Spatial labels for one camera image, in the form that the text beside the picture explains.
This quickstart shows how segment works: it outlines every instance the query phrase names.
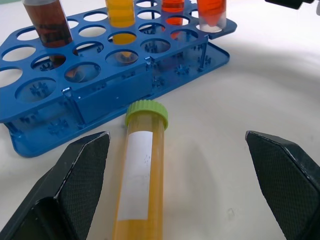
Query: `test tube rack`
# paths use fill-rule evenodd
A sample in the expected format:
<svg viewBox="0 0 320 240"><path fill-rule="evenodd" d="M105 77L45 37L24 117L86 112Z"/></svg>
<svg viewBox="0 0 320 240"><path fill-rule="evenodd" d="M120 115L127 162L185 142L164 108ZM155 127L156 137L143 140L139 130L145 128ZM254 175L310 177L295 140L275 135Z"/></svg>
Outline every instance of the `test tube rack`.
<svg viewBox="0 0 320 240"><path fill-rule="evenodd" d="M0 123L8 128L15 151L24 157L41 155L122 114L137 100L154 99L212 70L225 65L230 55L209 42L234 32L236 23L227 20L217 33L199 30L199 19L191 15L197 4L185 1L184 11L161 11L161 1L150 7L134 2L135 24L115 28L109 19L87 21L85 17L107 14L106 8L67 17L78 25L71 29L73 42L59 48L45 48L40 39L19 40L35 30L33 26L14 31L0 46L0 71L22 70L22 76L0 88ZM151 19L140 16L150 15ZM186 25L170 25L168 18L183 18ZM106 31L85 37L81 31L101 27ZM134 42L117 45L116 34L132 34ZM34 47L22 60L5 61L8 52ZM121 53L132 59L123 60ZM64 56L55 68L49 56ZM67 73L76 70L72 77Z"/></svg>

